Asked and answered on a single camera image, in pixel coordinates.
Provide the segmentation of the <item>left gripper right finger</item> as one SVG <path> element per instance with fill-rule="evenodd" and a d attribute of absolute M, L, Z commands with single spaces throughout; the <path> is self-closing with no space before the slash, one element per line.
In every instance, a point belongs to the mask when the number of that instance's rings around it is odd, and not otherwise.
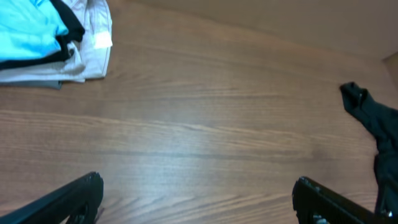
<path fill-rule="evenodd" d="M 293 209 L 300 224 L 311 223 L 397 223 L 397 182 L 381 184 L 375 211 L 370 211 L 308 177 L 300 177 L 292 191 Z"/>

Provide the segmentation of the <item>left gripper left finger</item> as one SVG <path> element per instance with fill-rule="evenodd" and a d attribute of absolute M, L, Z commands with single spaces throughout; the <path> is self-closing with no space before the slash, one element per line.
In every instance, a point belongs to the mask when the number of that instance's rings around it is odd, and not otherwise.
<path fill-rule="evenodd" d="M 1 224 L 96 222 L 104 192 L 99 173 L 89 172 L 38 200 L 1 217 Z"/>

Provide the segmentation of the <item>light blue t-shirt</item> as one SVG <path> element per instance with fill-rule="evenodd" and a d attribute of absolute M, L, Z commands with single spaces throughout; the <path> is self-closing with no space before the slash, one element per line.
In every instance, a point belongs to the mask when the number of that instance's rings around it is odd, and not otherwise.
<path fill-rule="evenodd" d="M 61 50 L 69 33 L 49 0 L 1 0 L 1 61 L 34 60 Z"/>

